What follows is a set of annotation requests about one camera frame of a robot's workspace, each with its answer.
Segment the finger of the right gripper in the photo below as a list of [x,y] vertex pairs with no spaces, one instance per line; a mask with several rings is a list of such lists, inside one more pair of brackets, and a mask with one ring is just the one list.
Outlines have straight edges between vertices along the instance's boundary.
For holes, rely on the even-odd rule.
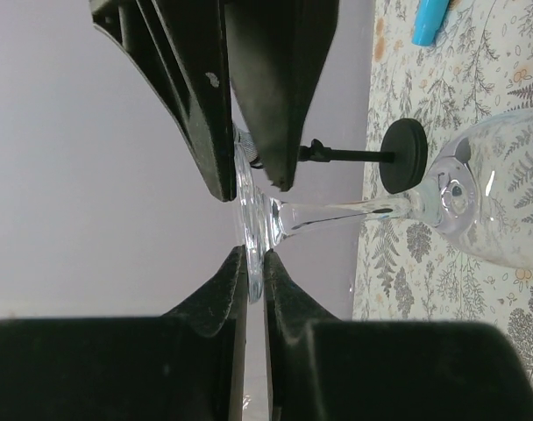
[[337,1],[228,1],[231,86],[266,175],[293,187],[302,130],[338,24]]
[[234,198],[224,2],[93,1],[94,27],[143,75],[181,131],[210,194]]

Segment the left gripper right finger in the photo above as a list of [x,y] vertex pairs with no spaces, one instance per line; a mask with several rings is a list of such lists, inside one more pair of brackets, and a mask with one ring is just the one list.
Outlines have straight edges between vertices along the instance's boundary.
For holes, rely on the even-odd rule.
[[350,321],[264,259],[273,420],[533,420],[533,389],[491,325]]

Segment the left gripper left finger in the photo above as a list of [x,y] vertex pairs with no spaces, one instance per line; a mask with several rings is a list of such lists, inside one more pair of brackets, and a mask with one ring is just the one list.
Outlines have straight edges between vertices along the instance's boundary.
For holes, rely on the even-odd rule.
[[157,317],[0,319],[0,420],[239,420],[247,266]]

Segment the clear wine glass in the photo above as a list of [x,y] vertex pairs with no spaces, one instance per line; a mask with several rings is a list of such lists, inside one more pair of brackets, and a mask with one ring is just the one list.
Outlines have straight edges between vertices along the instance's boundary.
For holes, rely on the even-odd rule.
[[485,119],[446,143],[421,182],[369,201],[304,205],[265,194],[234,143],[248,296],[260,299],[264,259],[284,239],[324,226],[402,218],[425,223],[463,253],[533,269],[533,108]]

